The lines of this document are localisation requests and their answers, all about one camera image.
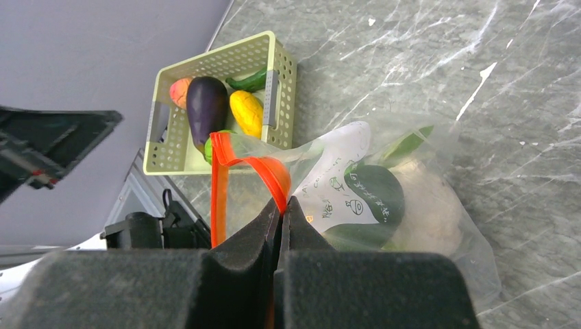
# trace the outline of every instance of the white vein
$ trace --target white vein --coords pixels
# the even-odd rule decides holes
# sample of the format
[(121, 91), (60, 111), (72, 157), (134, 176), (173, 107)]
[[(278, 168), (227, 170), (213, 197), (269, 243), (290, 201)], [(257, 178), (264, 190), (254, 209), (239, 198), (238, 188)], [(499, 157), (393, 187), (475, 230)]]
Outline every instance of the white vein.
[[(361, 99), (359, 99), (359, 101), (358, 101), (358, 102), (355, 104), (355, 106), (354, 106), (354, 107), (353, 107), (351, 110), (349, 110), (349, 112), (347, 112), (347, 114), (343, 116), (343, 118), (341, 119), (341, 121), (339, 121), (339, 122), (338, 122), (338, 123), (337, 123), (337, 124), (336, 124), (336, 125), (333, 127), (333, 130), (337, 129), (337, 128), (338, 128), (338, 127), (339, 127), (339, 126), (340, 126), (340, 125), (341, 125), (341, 124), (342, 124), (342, 123), (343, 123), (343, 122), (344, 122), (344, 121), (347, 119), (347, 117), (349, 116), (349, 114), (353, 113), (353, 111), (354, 111), (354, 110), (355, 110), (355, 109), (356, 109), (356, 108), (359, 106), (359, 104), (361, 104), (361, 102), (363, 102), (363, 101), (364, 101), (364, 100), (365, 100), (367, 97), (369, 97), (369, 95), (370, 95), (370, 94), (371, 94), (373, 91), (375, 91), (375, 89), (374, 89), (374, 90), (372, 90), (372, 91), (370, 91), (369, 93), (367, 93), (367, 94), (366, 94), (365, 96), (363, 96)], [(328, 124), (325, 126), (325, 129), (327, 129), (327, 128), (329, 127), (329, 125), (331, 125), (331, 122), (329, 122), (329, 123), (328, 123)]]
[(564, 175), (516, 175), (516, 176), (505, 176), (505, 177), (496, 177), (496, 178), (489, 178), (487, 182), (494, 182), (496, 180), (524, 180), (525, 178), (547, 178), (550, 180), (556, 180), (559, 182), (571, 182), (581, 184), (581, 176), (577, 176), (573, 173), (567, 173)]
[(577, 34), (577, 31), (578, 31), (580, 28), (581, 28), (581, 26), (577, 26), (576, 28), (574, 28), (574, 29), (572, 29), (571, 31), (569, 31), (569, 32), (567, 32), (567, 33), (565, 33), (565, 34), (563, 34), (562, 36), (564, 37), (564, 36), (566, 36), (566, 35), (569, 35), (569, 34), (575, 34), (575, 35), (576, 35), (576, 34)]
[(489, 28), (490, 24), (492, 23), (492, 20), (493, 20), (494, 16), (496, 15), (497, 10), (498, 10), (498, 1), (494, 4), (494, 8), (492, 9), (491, 13), (489, 14), (488, 19), (483, 24), (483, 26), (478, 30), (478, 33), (476, 34), (476, 37), (473, 38), (472, 42), (470, 42), (466, 47), (463, 47), (462, 49), (456, 51), (455, 53), (451, 54), (450, 56), (447, 56), (446, 58), (443, 58), (442, 60), (440, 60), (430, 70), (422, 73), (418, 80), (421, 80), (421, 79), (431, 75), (435, 70), (450, 63), (452, 60), (455, 60), (456, 58), (458, 58), (461, 55), (464, 55), (465, 53), (474, 53), (476, 51), (477, 46), (482, 42), (482, 37), (483, 37), (484, 33), (486, 32), (486, 30)]
[(262, 21), (264, 20), (264, 17), (266, 15), (262, 15), (262, 17), (260, 17), (260, 19), (258, 20), (258, 22), (256, 22), (256, 24), (254, 25), (254, 27), (252, 27), (252, 31), (256, 30), (256, 28), (258, 27), (259, 24), (262, 23)]
[(569, 124), (559, 129), (557, 132), (559, 134), (562, 134), (563, 132), (570, 130), (573, 127), (573, 125), (581, 121), (581, 117), (579, 117), (580, 115), (581, 115), (581, 101), (579, 102), (579, 104), (577, 104), (577, 107), (574, 110), (567, 114)]
[(495, 156), (496, 156), (496, 154), (493, 154), (490, 158), (488, 158), (488, 160), (486, 161), (486, 164), (480, 168), (483, 169), (483, 168), (488, 167), (492, 163), (492, 160), (494, 159)]
[(575, 12), (573, 12), (573, 14), (570, 14), (569, 16), (563, 15), (563, 17), (560, 20), (558, 20), (557, 23), (554, 23), (553, 25), (551, 25), (551, 27), (557, 26), (558, 24), (563, 22), (565, 19), (569, 19), (569, 18), (575, 16), (576, 14), (579, 14), (579, 12), (581, 12), (581, 9), (577, 9)]
[(335, 121), (335, 119), (339, 118), (340, 115), (342, 115), (343, 112), (335, 112), (335, 115), (331, 118), (331, 120), (329, 120), (329, 123), (327, 123), (327, 125), (325, 126), (324, 130), (326, 130), (327, 128), (329, 128), (329, 126), (333, 123), (333, 121)]
[(460, 118), (462, 117), (462, 115), (464, 114), (464, 112), (466, 111), (468, 106), (470, 106), (470, 104), (472, 104), (472, 102), (474, 101), (474, 97), (476, 96), (476, 94), (478, 94), (478, 91), (480, 91), (480, 89), (482, 88), (482, 86), (486, 82), (486, 79), (488, 79), (490, 77), (490, 74), (494, 70), (496, 64), (497, 64), (497, 62), (494, 62), (486, 69), (480, 71), (480, 78), (482, 79), (482, 81), (480, 81), (480, 84), (478, 85), (478, 87), (476, 88), (474, 93), (472, 93), (472, 96), (470, 96), (470, 98), (468, 98), (468, 100), (466, 101), (464, 106), (460, 109), (460, 112), (458, 113), (458, 116), (456, 117), (456, 121), (460, 120)]
[(543, 236), (545, 233), (549, 232), (550, 230), (553, 230), (553, 228), (548, 228), (546, 230), (543, 230), (541, 233), (538, 233), (538, 234), (534, 235), (532, 238), (528, 239), (527, 241), (525, 241), (523, 243), (520, 243), (520, 244), (518, 244), (518, 245), (516, 245), (516, 246), (514, 246), (514, 247), (512, 247), (512, 248), (510, 248), (508, 250), (506, 250), (505, 252), (501, 253), (498, 256), (504, 256), (504, 255), (506, 255), (506, 254), (508, 254), (510, 252), (515, 252), (518, 249), (521, 249), (522, 247), (524, 247), (525, 245), (527, 245), (528, 243), (531, 243), (531, 242), (537, 240), (538, 238), (540, 238), (541, 236)]
[(573, 73), (570, 73), (570, 74), (564, 75), (564, 76), (562, 76), (562, 77), (559, 77), (558, 79), (554, 80), (553, 82), (551, 82), (551, 83), (549, 84), (549, 86), (550, 86), (550, 85), (552, 85), (552, 84), (556, 84), (557, 82), (560, 82), (561, 80), (568, 79), (568, 78), (570, 78), (570, 77), (574, 76), (575, 74), (577, 74), (577, 73), (579, 73), (579, 72), (581, 72), (581, 69), (576, 69), (576, 70), (575, 70)]
[(524, 197), (528, 197), (531, 193), (535, 192), (536, 190), (540, 189), (541, 187), (544, 187), (545, 185), (549, 184), (550, 182), (552, 182), (553, 180), (548, 180), (544, 183), (542, 183), (541, 185), (531, 189), (530, 191), (528, 191), (526, 194), (521, 195), (520, 197), (516, 198), (512, 203), (513, 205), (511, 207), (508, 207), (507, 209), (497, 212), (496, 214), (494, 214), (491, 218), (487, 219), (486, 221), (484, 221), (484, 223), (488, 223), (492, 220), (494, 220), (495, 218), (499, 217), (500, 215), (504, 214), (505, 212), (511, 211), (512, 209), (516, 208), (518, 205), (522, 204), (523, 201), (520, 201), (521, 199), (523, 199)]
[(385, 78), (383, 79), (382, 83), (380, 84), (380, 86), (385, 87), (385, 86), (401, 86), (402, 83), (401, 82), (387, 82), (387, 80), (389, 80), (389, 78), (391, 77), (392, 74), (394, 74), (396, 71), (398, 71), (401, 68), (401, 61), (399, 62), (399, 64), (396, 64), (394, 66), (392, 66), (389, 69), (389, 72), (385, 75)]
[(385, 22), (389, 22), (389, 20), (392, 19), (393, 15), (395, 15), (395, 12), (397, 11), (397, 8), (399, 7), (400, 3), (401, 3), (401, 0), (397, 0), (397, 3), (395, 4), (395, 8), (393, 8), (391, 13), (384, 19)]
[(517, 82), (521, 81), (524, 77), (528, 76), (529, 74), (531, 74), (532, 72), (534, 72), (534, 70), (538, 69), (539, 67), (541, 67), (543, 64), (545, 64), (547, 60), (542, 61), (541, 63), (537, 64), (535, 67), (533, 67), (532, 69), (526, 71), (525, 73), (523, 73), (523, 75), (521, 75), (520, 77), (514, 79), (513, 81), (504, 84), (504, 86), (502, 86), (502, 88), (500, 88), (499, 92), (492, 96), (491, 98), (489, 98), (488, 100), (486, 100), (482, 106), (486, 107), (490, 104), (491, 101), (493, 101), (494, 99), (496, 99), (497, 97), (499, 97), (500, 95), (503, 95), (504, 93), (506, 93), (507, 91), (511, 90), (511, 87), (514, 86)]
[(561, 142), (558, 142), (558, 143), (554, 143), (553, 145), (549, 145), (549, 147), (545, 148), (543, 151), (541, 151), (535, 157), (533, 157), (529, 161), (525, 162), (520, 167), (516, 168), (512, 173), (509, 173), (508, 176), (510, 177), (510, 176), (514, 175), (517, 171), (519, 171), (522, 168), (526, 167), (530, 163), (533, 163), (534, 161), (536, 161), (537, 159), (539, 159), (545, 152), (551, 151), (551, 150), (553, 150), (555, 148), (558, 148), (558, 147), (561, 147), (561, 146), (570, 146), (570, 144), (574, 144), (577, 141), (581, 141), (581, 136), (577, 136), (577, 137), (575, 137), (573, 139), (569, 139), (567, 141), (561, 141)]
[(329, 40), (325, 41), (317, 50), (314, 51), (314, 53), (311, 53), (309, 56), (303, 58), (302, 60), (300, 60), (300, 62), (307, 60), (309, 58), (311, 58), (312, 56), (315, 56), (324, 46), (326, 46), (329, 42), (335, 40), (335, 38), (337, 38), (338, 36), (340, 36), (341, 34), (343, 34), (343, 32), (345, 32), (346, 29), (348, 29), (351, 26), (351, 24), (347, 25), (344, 29), (342, 29), (339, 32), (335, 32), (333, 33), (330, 37)]
[(509, 189), (509, 188), (511, 188), (511, 187), (513, 187), (513, 185), (508, 185), (507, 187), (503, 188), (502, 190), (500, 190), (500, 191), (497, 191), (497, 192), (494, 192), (493, 194), (491, 194), (491, 195), (489, 195), (489, 196), (485, 197), (484, 199), (474, 199), (474, 200), (470, 201), (470, 202), (469, 202), (469, 203), (466, 205), (466, 207), (465, 207), (465, 208), (468, 208), (468, 207), (470, 207), (470, 205), (472, 205), (474, 202), (479, 202), (480, 204), (483, 204), (485, 201), (487, 201), (487, 200), (489, 200), (489, 199), (492, 199), (492, 198), (493, 198), (495, 195), (497, 195), (497, 194), (500, 194), (500, 193), (503, 193), (504, 191), (508, 190), (508, 189)]
[(536, 0), (536, 2), (534, 3), (534, 5), (532, 5), (532, 9), (528, 13), (528, 16), (525, 19), (525, 21), (521, 24), (521, 27), (519, 27), (519, 31), (523, 28), (524, 24), (526, 23), (526, 21), (528, 21), (528, 19), (530, 18), (530, 15), (532, 15), (532, 12), (536, 9), (536, 7), (539, 5), (540, 2), (541, 2), (541, 0)]
[(193, 198), (191, 198), (191, 199), (190, 199), (190, 203), (191, 203), (191, 204), (195, 204), (195, 203), (196, 203), (196, 201), (197, 201), (197, 200), (198, 200), (200, 197), (202, 197), (202, 196), (206, 196), (206, 195), (208, 194), (208, 191), (211, 191), (211, 189), (210, 189), (210, 186), (209, 186), (209, 184), (208, 184), (208, 183), (204, 182), (204, 183), (203, 183), (203, 185), (204, 185), (204, 187), (203, 187), (203, 188), (201, 188), (201, 189), (199, 189), (199, 190), (198, 190), (198, 192), (197, 192), (197, 194), (196, 194), (196, 195), (195, 195)]
[(562, 326), (555, 327), (555, 329), (561, 329), (561, 328), (564, 328), (564, 327), (566, 327), (566, 326), (570, 326), (571, 324), (578, 324), (578, 320), (572, 320), (572, 321), (569, 321), (569, 322), (567, 322), (567, 323), (563, 324)]
[(579, 272), (577, 272), (577, 273), (573, 273), (573, 274), (571, 274), (570, 276), (566, 276), (566, 277), (564, 277), (564, 278), (560, 278), (560, 279), (557, 279), (557, 280), (553, 280), (553, 281), (551, 281), (551, 282), (549, 282), (549, 283), (545, 283), (545, 284), (543, 284), (543, 285), (541, 285), (541, 286), (538, 286), (537, 288), (530, 289), (529, 291), (526, 291), (526, 292), (524, 292), (524, 293), (522, 293), (522, 294), (518, 295), (517, 297), (514, 297), (514, 298), (512, 298), (511, 300), (508, 300), (508, 301), (506, 301), (506, 302), (504, 302), (504, 303), (502, 303), (502, 304), (500, 304), (500, 305), (498, 305), (498, 306), (496, 306), (496, 307), (493, 307), (493, 308), (491, 308), (491, 309), (489, 309), (489, 310), (485, 310), (485, 311), (483, 311), (483, 312), (480, 312), (480, 313), (478, 313), (478, 316), (480, 316), (480, 315), (485, 315), (485, 314), (489, 314), (489, 313), (491, 313), (491, 312), (494, 312), (495, 310), (497, 310), (497, 309), (499, 309), (499, 308), (501, 308), (501, 307), (503, 307), (503, 306), (505, 306), (505, 305), (507, 305), (507, 304), (509, 304), (509, 303), (511, 303), (511, 302), (513, 302), (513, 301), (515, 301), (515, 300), (518, 300), (518, 299), (520, 299), (520, 298), (522, 298), (522, 297), (524, 297), (524, 296), (526, 296), (526, 295), (528, 295), (528, 294), (530, 294), (530, 293), (533, 293), (533, 292), (535, 292), (535, 291), (539, 291), (539, 290), (541, 290), (541, 289), (543, 289), (543, 288), (546, 288), (546, 287), (552, 286), (552, 285), (554, 285), (554, 284), (559, 284), (559, 283), (561, 283), (561, 282), (564, 282), (564, 281), (566, 281), (566, 280), (568, 280), (568, 279), (570, 279), (570, 278), (574, 278), (574, 277), (576, 277), (576, 276), (578, 276), (578, 275), (580, 275), (580, 274), (581, 274), (581, 271), (579, 271)]
[(232, 14), (232, 16), (224, 23), (224, 26), (228, 25), (228, 23), (230, 23), (230, 21), (236, 16), (236, 14), (238, 14), (240, 12), (240, 10), (242, 9), (242, 7), (244, 7), (244, 5), (248, 2), (248, 0), (244, 0), (244, 2), (242, 2), (242, 4), (240, 5), (240, 7), (238, 7), (238, 9)]
[[(395, 6), (395, 9), (393, 10), (393, 12), (386, 18), (385, 21), (389, 20), (393, 14), (395, 13), (395, 11), (397, 10), (397, 7), (399, 6), (399, 2), (397, 3), (397, 5)], [(379, 38), (373, 39), (372, 41), (369, 41), (368, 43), (366, 43), (365, 45), (354, 49), (352, 51), (350, 51), (349, 53), (345, 54), (343, 57), (341, 57), (339, 60), (343, 61), (346, 58), (350, 57), (351, 55), (353, 55), (355, 52), (359, 52), (362, 51), (363, 49), (369, 47), (369, 46), (375, 46), (376, 44), (378, 44), (379, 42), (383, 41), (383, 40), (388, 40), (387, 45), (391, 45), (394, 42), (400, 42), (400, 41), (404, 41), (404, 40), (408, 40), (414, 36), (418, 36), (419, 34), (424, 33), (425, 31), (427, 31), (428, 29), (431, 29), (433, 27), (436, 27), (438, 25), (442, 25), (442, 24), (446, 24), (448, 22), (450, 22), (452, 19), (457, 19), (460, 17), (463, 17), (464, 15), (458, 15), (455, 17), (442, 17), (440, 18), (438, 21), (433, 22), (425, 27), (422, 27), (421, 29), (416, 30), (416, 27), (418, 25), (418, 23), (428, 14), (430, 13), (430, 11), (426, 12), (423, 16), (418, 17), (418, 15), (416, 15), (415, 17), (415, 24), (413, 26), (411, 26), (404, 34), (402, 34), (399, 37), (391, 37), (393, 34), (397, 33), (397, 28), (399, 27), (399, 24), (401, 23), (401, 21), (398, 21), (398, 23), (396, 24), (396, 26), (391, 29), (388, 30), (387, 32), (385, 32), (383, 35), (381, 35)]]

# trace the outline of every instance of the yellow-green basket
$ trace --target yellow-green basket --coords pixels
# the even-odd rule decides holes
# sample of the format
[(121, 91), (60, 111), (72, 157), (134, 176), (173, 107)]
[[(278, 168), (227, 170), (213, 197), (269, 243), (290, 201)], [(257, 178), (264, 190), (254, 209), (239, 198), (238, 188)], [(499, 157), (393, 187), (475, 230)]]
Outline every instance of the yellow-green basket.
[[(193, 145), (186, 111), (178, 108), (169, 97), (169, 88), (174, 82), (183, 77), (204, 75), (222, 81), (227, 77), (239, 80), (265, 66), (268, 70), (266, 88), (254, 93), (264, 104), (261, 139), (280, 149), (290, 148), (297, 63), (276, 40), (274, 33), (266, 31), (161, 69), (153, 92), (143, 171), (147, 175), (211, 172), (211, 166)], [(226, 128), (242, 131), (232, 114)]]

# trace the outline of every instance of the clear plastic bag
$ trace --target clear plastic bag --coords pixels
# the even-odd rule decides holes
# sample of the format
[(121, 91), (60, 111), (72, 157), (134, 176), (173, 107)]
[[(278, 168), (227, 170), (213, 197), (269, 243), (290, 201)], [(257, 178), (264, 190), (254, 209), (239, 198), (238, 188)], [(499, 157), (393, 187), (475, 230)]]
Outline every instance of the clear plastic bag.
[(443, 254), (462, 272), (475, 306), (488, 304), (501, 290), (492, 248), (442, 176), (457, 126), (407, 119), (420, 125), (388, 137), (373, 153), (362, 121), (286, 151), (244, 135), (213, 134), (212, 245), (248, 224), (271, 198), (283, 213), (294, 195), (336, 249)]

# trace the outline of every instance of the eggplant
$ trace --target eggplant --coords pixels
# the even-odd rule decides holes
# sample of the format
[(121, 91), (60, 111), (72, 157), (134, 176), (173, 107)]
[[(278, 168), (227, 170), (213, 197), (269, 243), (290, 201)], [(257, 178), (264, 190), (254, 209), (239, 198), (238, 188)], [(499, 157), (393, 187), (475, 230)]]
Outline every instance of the eggplant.
[(215, 77), (195, 77), (188, 87), (186, 111), (194, 146), (205, 155), (204, 145), (210, 134), (223, 130), (226, 125), (226, 87)]

